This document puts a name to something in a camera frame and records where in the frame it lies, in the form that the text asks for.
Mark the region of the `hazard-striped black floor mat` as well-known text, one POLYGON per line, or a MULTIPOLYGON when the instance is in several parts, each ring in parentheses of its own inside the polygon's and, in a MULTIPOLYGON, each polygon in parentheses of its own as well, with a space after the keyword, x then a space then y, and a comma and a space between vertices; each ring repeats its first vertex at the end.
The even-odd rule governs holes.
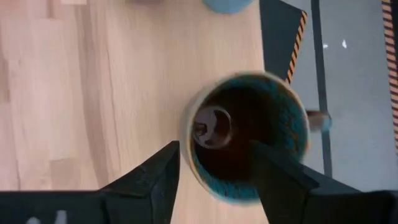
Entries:
POLYGON ((398 155, 398 0, 381 0, 384 40, 391 95, 396 154, 398 155))

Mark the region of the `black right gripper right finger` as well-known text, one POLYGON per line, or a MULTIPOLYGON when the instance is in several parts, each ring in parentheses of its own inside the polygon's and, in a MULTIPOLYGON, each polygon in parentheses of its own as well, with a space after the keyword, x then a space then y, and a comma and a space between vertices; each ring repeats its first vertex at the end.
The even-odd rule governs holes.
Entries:
POLYGON ((319 183, 281 149, 253 141, 251 178, 270 224, 302 224, 307 197, 319 183))

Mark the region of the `black board with hazard edge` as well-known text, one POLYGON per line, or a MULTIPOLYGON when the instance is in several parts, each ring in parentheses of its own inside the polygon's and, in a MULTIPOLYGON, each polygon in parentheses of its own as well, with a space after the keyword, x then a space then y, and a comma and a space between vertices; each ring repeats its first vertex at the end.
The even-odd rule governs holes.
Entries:
POLYGON ((265 70, 290 84, 308 14, 282 0, 259 0, 265 70))

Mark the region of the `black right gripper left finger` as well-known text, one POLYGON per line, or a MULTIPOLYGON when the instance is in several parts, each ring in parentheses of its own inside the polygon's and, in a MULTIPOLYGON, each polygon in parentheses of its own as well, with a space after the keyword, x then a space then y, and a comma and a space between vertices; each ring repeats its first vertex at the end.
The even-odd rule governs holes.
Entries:
POLYGON ((170 224, 180 177, 180 144, 171 141, 101 189, 109 224, 170 224))

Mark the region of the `wooden shelf with black legs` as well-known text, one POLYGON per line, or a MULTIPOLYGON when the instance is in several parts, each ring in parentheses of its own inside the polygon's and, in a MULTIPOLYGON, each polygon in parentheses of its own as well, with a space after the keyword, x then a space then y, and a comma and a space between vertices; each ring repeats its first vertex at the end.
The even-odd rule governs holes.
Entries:
POLYGON ((240 70, 262 70, 259 3, 217 14, 202 0, 51 0, 68 72, 51 94, 53 189, 98 189, 174 139, 187 103, 240 70))

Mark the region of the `dark speckled teal mug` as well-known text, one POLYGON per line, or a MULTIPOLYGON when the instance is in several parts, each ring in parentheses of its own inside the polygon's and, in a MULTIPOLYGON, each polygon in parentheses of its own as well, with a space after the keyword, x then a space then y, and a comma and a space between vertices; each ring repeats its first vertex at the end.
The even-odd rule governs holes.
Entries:
POLYGON ((308 110, 290 85, 267 72, 239 72, 199 91, 185 108, 182 156, 199 184, 228 203, 259 202, 251 180, 252 141, 302 161, 329 113, 308 110))

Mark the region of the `light blue mug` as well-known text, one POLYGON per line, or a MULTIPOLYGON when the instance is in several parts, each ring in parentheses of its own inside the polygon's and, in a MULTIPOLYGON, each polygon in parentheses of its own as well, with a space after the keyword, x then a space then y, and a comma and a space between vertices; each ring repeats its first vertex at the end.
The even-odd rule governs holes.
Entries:
POLYGON ((235 14, 248 7, 253 0, 201 0, 209 9, 218 14, 235 14))

